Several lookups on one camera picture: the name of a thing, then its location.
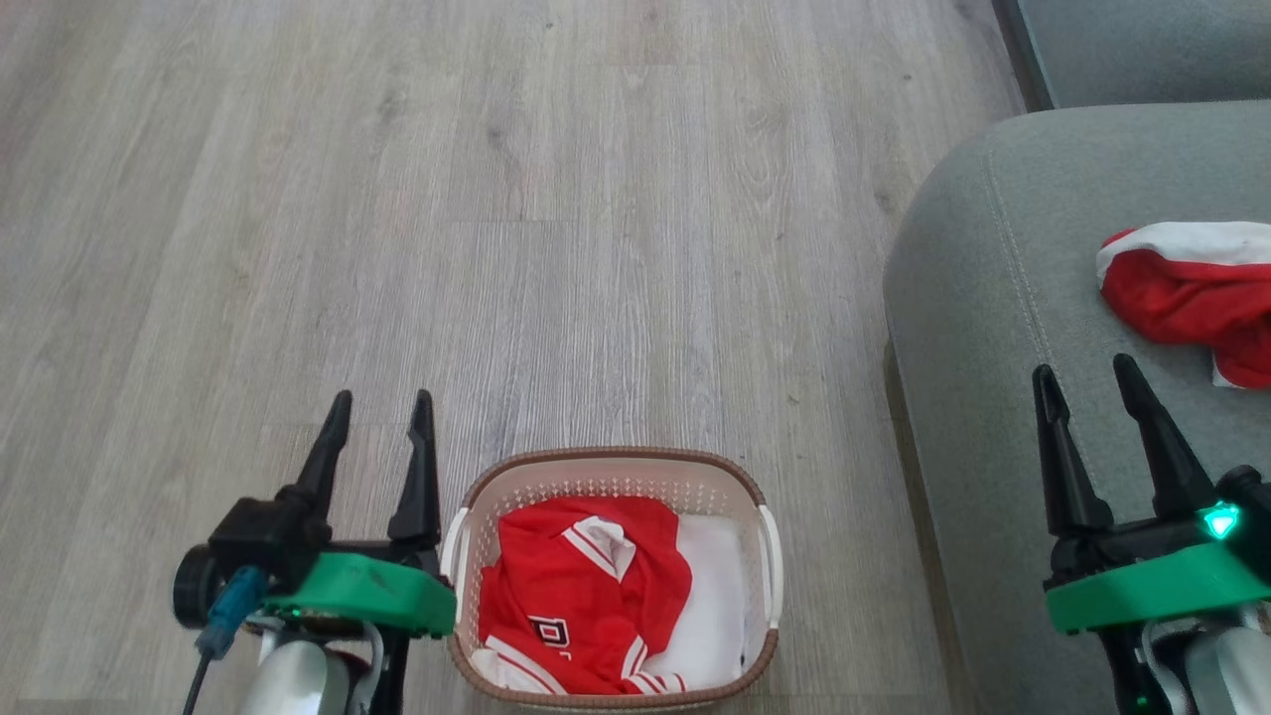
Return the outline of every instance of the laundry basket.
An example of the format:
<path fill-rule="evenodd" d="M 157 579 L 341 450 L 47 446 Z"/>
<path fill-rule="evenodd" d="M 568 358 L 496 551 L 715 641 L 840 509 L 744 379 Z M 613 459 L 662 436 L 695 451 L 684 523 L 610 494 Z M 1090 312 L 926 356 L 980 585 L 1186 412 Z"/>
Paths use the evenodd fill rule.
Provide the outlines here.
<path fill-rule="evenodd" d="M 500 556 L 498 519 L 557 497 L 648 497 L 680 514 L 727 517 L 740 526 L 746 587 L 744 671 L 731 683 L 670 695 L 539 695 L 503 688 L 470 663 L 477 636 L 482 568 Z M 478 691 L 526 706 L 592 710 L 679 710 L 740 693 L 764 672 L 777 650 L 782 616 L 782 549 L 777 523 L 755 483 L 732 462 L 702 452 L 597 448 L 513 457 L 489 470 L 468 491 L 446 532 L 441 573 L 459 599 L 450 653 Z"/>

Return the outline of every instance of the gray upholstery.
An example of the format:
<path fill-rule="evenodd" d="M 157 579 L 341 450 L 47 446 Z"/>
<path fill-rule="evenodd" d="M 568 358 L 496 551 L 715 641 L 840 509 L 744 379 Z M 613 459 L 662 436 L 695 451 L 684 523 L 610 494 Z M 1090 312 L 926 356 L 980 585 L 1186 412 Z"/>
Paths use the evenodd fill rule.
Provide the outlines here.
<path fill-rule="evenodd" d="M 1017 0 L 1056 107 L 1271 97 L 1271 0 Z"/>
<path fill-rule="evenodd" d="M 1220 476 L 1271 470 L 1271 394 L 1210 385 L 1200 347 L 1158 345 L 1102 302 L 1094 253 L 1153 221 L 1271 222 L 1271 102 L 1061 109 L 1003 122 L 927 179 L 901 227 L 886 301 L 960 641 L 984 712 L 1113 712 L 1093 636 L 1049 627 L 1030 375 L 1055 367 L 1096 488 L 1150 516 L 1118 351 Z"/>

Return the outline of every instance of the laminate floor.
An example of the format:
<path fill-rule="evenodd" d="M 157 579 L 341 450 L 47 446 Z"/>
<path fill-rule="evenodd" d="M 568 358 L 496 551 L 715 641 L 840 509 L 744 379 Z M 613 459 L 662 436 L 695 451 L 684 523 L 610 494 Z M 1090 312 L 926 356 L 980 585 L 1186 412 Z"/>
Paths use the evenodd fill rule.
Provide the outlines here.
<path fill-rule="evenodd" d="M 718 452 L 788 564 L 718 711 L 956 709 L 881 274 L 1019 109 L 989 0 L 0 0 L 0 712 L 179 711 L 177 561 L 343 387 L 337 535 L 418 387 L 447 516 L 516 452 Z M 409 712 L 507 711 L 412 658 Z"/>

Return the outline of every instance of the red and white garment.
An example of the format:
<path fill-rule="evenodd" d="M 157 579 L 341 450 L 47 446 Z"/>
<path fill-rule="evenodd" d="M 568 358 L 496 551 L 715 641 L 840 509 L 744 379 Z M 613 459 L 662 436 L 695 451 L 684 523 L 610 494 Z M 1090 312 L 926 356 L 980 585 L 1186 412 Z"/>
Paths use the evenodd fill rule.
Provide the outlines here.
<path fill-rule="evenodd" d="M 552 695 L 686 692 L 643 669 L 666 650 L 693 577 L 679 517 L 646 498 L 561 498 L 500 519 L 482 570 L 474 665 L 496 685 Z"/>
<path fill-rule="evenodd" d="M 1271 387 L 1271 225 L 1160 222 L 1096 259 L 1103 298 L 1144 337 L 1214 349 L 1214 385 Z"/>

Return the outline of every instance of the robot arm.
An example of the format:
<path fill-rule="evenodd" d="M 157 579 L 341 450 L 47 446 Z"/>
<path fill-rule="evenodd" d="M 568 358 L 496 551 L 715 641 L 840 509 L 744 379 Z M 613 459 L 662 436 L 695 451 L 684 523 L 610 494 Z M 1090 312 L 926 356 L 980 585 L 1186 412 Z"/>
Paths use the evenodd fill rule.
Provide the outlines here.
<path fill-rule="evenodd" d="M 399 715 L 411 640 L 454 631 L 455 594 L 438 579 L 436 555 L 432 396 L 422 390 L 416 396 L 407 433 L 413 453 L 386 541 L 330 540 L 327 514 L 351 413 L 352 396 L 341 392 L 296 483 L 269 502 L 240 499 L 177 570 L 173 612 L 187 629 L 208 626 L 235 574 L 268 577 L 268 593 L 253 602 L 248 626 L 266 641 L 244 715 Z M 372 663 L 328 648 L 347 640 L 371 643 Z"/>
<path fill-rule="evenodd" d="M 1155 517 L 1126 525 L 1116 525 L 1094 493 L 1054 371 L 1041 366 L 1033 372 L 1046 521 L 1056 537 L 1051 578 L 1043 582 L 1051 622 L 1070 635 L 1098 635 L 1122 714 L 1183 715 L 1205 702 L 1227 704 L 1214 712 L 1262 712 L 1233 710 L 1234 693 L 1213 692 L 1220 677 L 1188 678 L 1199 650 L 1185 649 L 1179 676 L 1155 658 L 1153 643 L 1158 624 L 1199 618 L 1223 625 L 1237 610 L 1271 598 L 1271 485 L 1244 466 L 1215 489 L 1132 357 L 1117 354 L 1113 370 L 1126 413 L 1139 423 L 1155 488 Z M 1251 635 L 1271 649 L 1271 639 Z M 1248 640 L 1238 636 L 1242 644 Z M 1239 648 L 1246 655 L 1237 671 L 1271 669 L 1265 655 Z M 1271 671 L 1266 677 L 1271 681 Z"/>

